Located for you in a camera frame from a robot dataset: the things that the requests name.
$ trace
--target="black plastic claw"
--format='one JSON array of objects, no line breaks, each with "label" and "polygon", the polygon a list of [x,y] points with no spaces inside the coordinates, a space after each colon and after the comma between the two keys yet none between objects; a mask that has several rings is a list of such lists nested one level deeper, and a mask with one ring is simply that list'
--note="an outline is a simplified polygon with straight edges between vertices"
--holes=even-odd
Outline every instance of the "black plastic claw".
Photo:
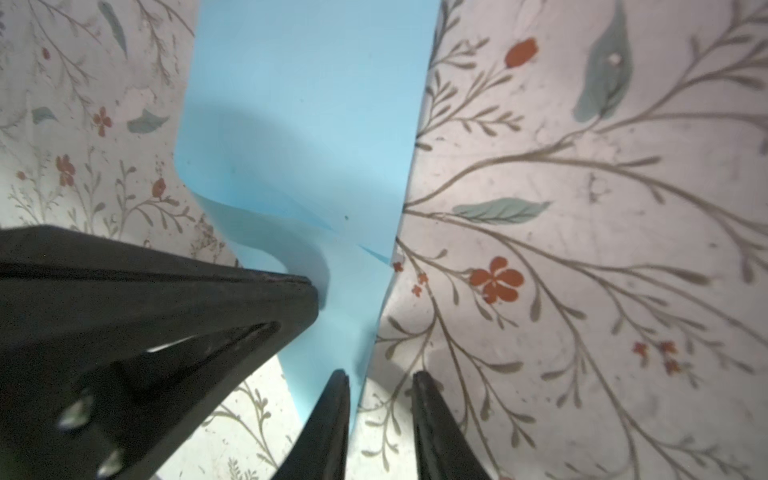
[{"label": "black plastic claw", "polygon": [[413,375],[412,406],[420,480],[490,480],[427,372]]},{"label": "black plastic claw", "polygon": [[0,477],[149,478],[318,308],[300,276],[0,230]]},{"label": "black plastic claw", "polygon": [[349,377],[336,370],[273,480],[343,480],[349,431]]}]

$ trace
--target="orange flower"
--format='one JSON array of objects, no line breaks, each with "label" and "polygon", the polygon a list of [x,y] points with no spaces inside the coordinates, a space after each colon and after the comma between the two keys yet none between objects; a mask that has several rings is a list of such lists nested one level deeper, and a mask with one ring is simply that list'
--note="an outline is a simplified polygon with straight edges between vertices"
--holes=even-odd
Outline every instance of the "orange flower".
[{"label": "orange flower", "polygon": [[672,341],[659,343],[659,349],[664,353],[677,353],[677,347]]},{"label": "orange flower", "polygon": [[98,113],[94,115],[94,123],[98,126],[98,136],[105,136],[104,127],[110,128],[112,126],[112,119],[107,116],[106,108],[99,108]]},{"label": "orange flower", "polygon": [[504,302],[514,302],[518,299],[518,291],[509,287],[520,286],[525,279],[523,274],[517,270],[503,270],[507,264],[507,259],[504,257],[496,257],[491,260],[490,271],[477,269],[469,277],[469,282],[472,286],[485,285],[482,289],[485,302],[494,303],[497,298],[502,299]]},{"label": "orange flower", "polygon": [[504,62],[507,64],[507,68],[519,67],[531,60],[537,53],[536,39],[531,37],[512,46],[507,52]]},{"label": "orange flower", "polygon": [[152,197],[160,198],[163,196],[163,192],[165,192],[165,180],[161,177],[152,184]]},{"label": "orange flower", "polygon": [[664,362],[664,368],[667,369],[667,375],[672,376],[675,373],[679,373],[680,370],[680,364],[677,363],[677,360],[667,360]]},{"label": "orange flower", "polygon": [[74,185],[74,165],[69,161],[69,155],[56,157],[56,170],[59,171],[58,184],[62,187]]},{"label": "orange flower", "polygon": [[635,342],[634,347],[632,348],[632,353],[636,353],[645,358],[648,356],[648,345],[646,343]]}]

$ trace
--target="floral tablecloth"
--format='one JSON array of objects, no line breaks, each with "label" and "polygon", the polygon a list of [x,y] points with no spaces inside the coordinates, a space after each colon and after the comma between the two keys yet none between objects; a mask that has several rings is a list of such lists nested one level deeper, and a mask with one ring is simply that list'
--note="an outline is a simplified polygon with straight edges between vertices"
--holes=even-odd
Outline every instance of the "floral tablecloth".
[{"label": "floral tablecloth", "polygon": [[[173,168],[196,13],[0,2],[3,227],[235,263]],[[766,37],[764,0],[443,2],[349,478],[415,478],[420,369],[494,479],[768,475]],[[269,478],[300,428],[272,359],[159,476]]]}]

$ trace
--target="folded paper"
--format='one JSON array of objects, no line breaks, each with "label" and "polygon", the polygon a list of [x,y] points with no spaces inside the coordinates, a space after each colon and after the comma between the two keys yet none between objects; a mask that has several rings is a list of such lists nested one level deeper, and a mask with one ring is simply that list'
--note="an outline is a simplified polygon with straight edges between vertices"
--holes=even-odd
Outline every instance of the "folded paper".
[{"label": "folded paper", "polygon": [[318,320],[279,354],[303,421],[334,369],[362,392],[436,16],[437,0],[201,2],[175,164],[244,266],[318,286]]}]

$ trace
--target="teal leaf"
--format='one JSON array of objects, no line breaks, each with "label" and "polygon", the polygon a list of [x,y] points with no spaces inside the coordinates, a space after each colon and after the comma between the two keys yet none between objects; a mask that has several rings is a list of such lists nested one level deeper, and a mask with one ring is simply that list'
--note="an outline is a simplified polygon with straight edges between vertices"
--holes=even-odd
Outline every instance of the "teal leaf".
[{"label": "teal leaf", "polygon": [[128,121],[128,131],[132,134],[148,134],[151,131],[156,131],[166,121],[168,121],[168,117],[158,117],[145,108],[139,118]]},{"label": "teal leaf", "polygon": [[497,198],[482,204],[456,205],[453,213],[473,223],[507,225],[535,219],[550,203],[537,204],[521,198]]},{"label": "teal leaf", "polygon": [[56,120],[56,116],[48,107],[37,107],[32,111],[32,122],[37,125],[43,120]]},{"label": "teal leaf", "polygon": [[118,16],[114,14],[114,9],[112,8],[112,5],[108,4],[104,0],[101,0],[98,3],[98,9],[101,11],[101,14],[104,16],[104,18],[107,19],[107,23],[109,24],[109,27],[112,29],[112,36],[114,36],[114,39],[118,43],[118,45],[120,45],[120,48],[123,49],[125,58],[128,58],[128,49],[125,45],[125,33],[123,32],[123,26],[120,25]]},{"label": "teal leaf", "polygon": [[585,122],[595,116],[609,118],[629,89],[632,52],[627,36],[624,4],[616,0],[611,24],[592,45],[587,59],[584,90],[574,108],[574,119]]}]

